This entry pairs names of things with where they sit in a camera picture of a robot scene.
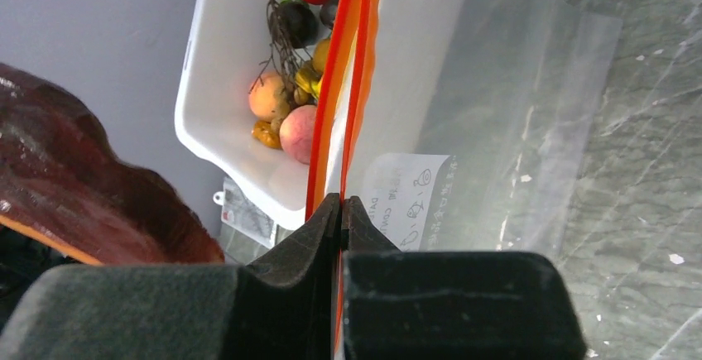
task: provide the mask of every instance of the brown glossy object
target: brown glossy object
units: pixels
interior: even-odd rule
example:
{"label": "brown glossy object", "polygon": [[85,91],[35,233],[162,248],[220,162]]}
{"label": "brown glossy object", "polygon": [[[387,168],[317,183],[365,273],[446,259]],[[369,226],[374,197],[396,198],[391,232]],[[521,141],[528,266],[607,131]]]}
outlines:
{"label": "brown glossy object", "polygon": [[0,223],[94,265],[224,261],[173,187],[121,162],[80,100],[4,64]]}

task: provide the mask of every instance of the plastic bag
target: plastic bag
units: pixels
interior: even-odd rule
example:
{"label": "plastic bag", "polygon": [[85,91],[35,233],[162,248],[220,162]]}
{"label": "plastic bag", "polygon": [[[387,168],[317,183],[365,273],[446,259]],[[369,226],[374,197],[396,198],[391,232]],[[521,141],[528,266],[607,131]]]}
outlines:
{"label": "plastic bag", "polygon": [[308,211],[339,182],[402,250],[555,255],[621,22],[562,0],[341,0],[344,19],[330,59],[355,39],[353,73],[322,98],[345,89],[348,114],[320,105],[339,160],[312,166]]}

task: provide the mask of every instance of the gray floor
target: gray floor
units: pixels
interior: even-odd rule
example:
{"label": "gray floor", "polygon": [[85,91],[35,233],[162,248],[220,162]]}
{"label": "gray floor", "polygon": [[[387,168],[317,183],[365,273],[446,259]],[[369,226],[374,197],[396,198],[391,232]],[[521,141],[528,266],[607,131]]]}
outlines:
{"label": "gray floor", "polygon": [[566,1],[624,20],[556,260],[589,356],[702,358],[702,0]]}

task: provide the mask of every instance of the gray wall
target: gray wall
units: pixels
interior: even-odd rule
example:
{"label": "gray wall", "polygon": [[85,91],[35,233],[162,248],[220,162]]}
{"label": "gray wall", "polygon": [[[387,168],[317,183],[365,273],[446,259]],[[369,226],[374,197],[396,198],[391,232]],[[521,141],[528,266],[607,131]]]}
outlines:
{"label": "gray wall", "polygon": [[0,60],[81,98],[126,161],[161,173],[210,229],[223,173],[177,138],[173,110],[195,0],[0,0]]}

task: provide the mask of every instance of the gray marble surface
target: gray marble surface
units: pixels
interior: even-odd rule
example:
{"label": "gray marble surface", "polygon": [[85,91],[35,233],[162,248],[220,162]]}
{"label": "gray marble surface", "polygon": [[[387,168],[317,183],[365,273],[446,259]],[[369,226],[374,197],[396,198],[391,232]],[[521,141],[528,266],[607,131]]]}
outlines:
{"label": "gray marble surface", "polygon": [[556,259],[588,356],[700,359],[702,0],[566,2],[624,21]]}

